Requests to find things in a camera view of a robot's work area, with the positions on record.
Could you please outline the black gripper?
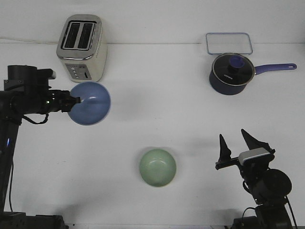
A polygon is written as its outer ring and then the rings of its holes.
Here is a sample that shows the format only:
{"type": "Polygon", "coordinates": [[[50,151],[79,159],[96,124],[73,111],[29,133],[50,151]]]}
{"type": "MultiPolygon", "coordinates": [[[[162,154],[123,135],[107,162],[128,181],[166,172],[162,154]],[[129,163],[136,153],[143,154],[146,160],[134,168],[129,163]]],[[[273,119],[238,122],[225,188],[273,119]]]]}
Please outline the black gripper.
{"type": "Polygon", "coordinates": [[[38,69],[28,65],[9,65],[4,80],[3,102],[7,109],[20,115],[70,112],[81,103],[69,91],[52,90],[49,86],[52,69],[38,69]]]}
{"type": "Polygon", "coordinates": [[[275,157],[275,150],[272,149],[268,143],[257,140],[244,129],[241,129],[241,133],[250,150],[264,148],[268,152],[272,153],[273,156],[250,160],[242,166],[238,161],[238,157],[231,157],[231,150],[228,148],[223,135],[219,134],[220,155],[218,161],[215,163],[215,169],[219,170],[225,167],[237,166],[240,175],[243,178],[243,187],[252,188],[258,179],[262,177],[262,174],[269,168],[269,163],[275,157]]]}

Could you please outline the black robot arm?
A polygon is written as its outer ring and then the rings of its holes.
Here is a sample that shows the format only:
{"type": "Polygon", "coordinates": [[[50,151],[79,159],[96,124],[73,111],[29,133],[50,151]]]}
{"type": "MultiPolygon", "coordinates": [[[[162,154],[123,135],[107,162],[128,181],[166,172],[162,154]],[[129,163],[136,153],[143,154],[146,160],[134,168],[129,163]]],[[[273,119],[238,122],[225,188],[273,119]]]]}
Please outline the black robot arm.
{"type": "Polygon", "coordinates": [[[0,227],[2,229],[67,229],[59,215],[28,216],[24,212],[4,210],[10,196],[13,156],[19,126],[22,120],[30,123],[29,114],[44,115],[48,121],[51,112],[69,112],[80,102],[69,91],[52,90],[49,80],[55,79],[52,69],[38,69],[27,65],[9,65],[8,78],[0,92],[0,227]]]}
{"type": "Polygon", "coordinates": [[[291,204],[288,194],[292,190],[290,178],[283,171],[271,169],[269,163],[275,158],[275,150],[268,143],[251,136],[244,129],[242,136],[248,150],[231,157],[222,135],[219,136],[220,155],[215,163],[217,170],[237,166],[243,179],[243,188],[257,206],[254,216],[241,216],[233,220],[233,229],[293,229],[297,228],[294,213],[287,212],[291,204]]]}

